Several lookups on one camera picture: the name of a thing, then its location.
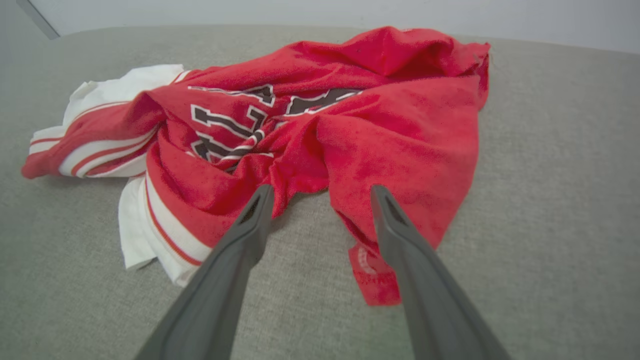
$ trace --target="gray fabric surface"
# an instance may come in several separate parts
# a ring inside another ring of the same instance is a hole
[[[179,289],[123,269],[123,179],[19,169],[82,81],[204,68],[356,29],[118,28],[47,44],[0,79],[0,358],[132,359]],[[474,185],[439,254],[514,359],[639,359],[640,56],[492,43]],[[401,306],[367,307],[327,193],[299,196],[254,268],[234,359],[411,359]]]

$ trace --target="red jersey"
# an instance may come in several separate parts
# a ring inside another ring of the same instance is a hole
[[[180,285],[258,186],[273,185],[274,217],[294,194],[328,189],[356,238],[349,257],[365,300],[397,304],[371,186],[386,186],[440,243],[472,182],[489,47],[381,28],[226,67],[134,69],[78,88],[63,125],[34,134],[22,173],[132,177],[119,207],[125,264],[157,257]]]

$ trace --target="red fabric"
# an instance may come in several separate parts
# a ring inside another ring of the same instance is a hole
[[[440,243],[472,182],[477,112],[488,95],[489,48],[462,45],[428,29],[381,28],[341,45],[298,42],[245,63],[194,70],[126,106],[83,115],[58,145],[30,155],[22,173],[59,174],[65,158],[83,144],[132,139],[156,128],[142,150],[97,165],[89,174],[146,150],[147,176],[161,200],[210,247],[258,186],[274,186],[274,217],[295,193],[328,188],[332,206],[356,238],[349,257],[366,302],[397,304],[395,275],[376,242],[371,186],[385,185],[430,244]],[[273,85],[272,106],[232,93],[266,84]],[[295,97],[312,99],[331,89],[355,91],[329,107],[285,116]],[[247,128],[253,125],[247,117],[253,106],[268,116],[260,128],[264,138],[242,138],[196,121],[192,105]],[[207,161],[196,154],[196,132],[230,149],[252,149],[239,161]]]

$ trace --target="gray surface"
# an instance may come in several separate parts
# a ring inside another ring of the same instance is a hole
[[[0,84],[0,358],[131,359],[179,289],[125,272],[123,179],[19,169],[82,81],[224,65],[355,29],[119,28],[62,37]],[[439,253],[514,359],[640,358],[640,56],[493,44],[470,194]],[[297,197],[253,270],[234,359],[410,359],[401,307],[367,307],[328,194]]]

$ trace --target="clothing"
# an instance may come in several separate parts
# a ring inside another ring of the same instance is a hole
[[[34,134],[22,173],[133,177],[119,205],[125,265],[157,257],[178,285],[258,186],[273,185],[274,217],[295,193],[328,188],[356,238],[349,258],[365,300],[397,304],[369,191],[385,185],[440,243],[472,182],[489,47],[381,28],[226,67],[134,69],[80,86],[63,125]]]

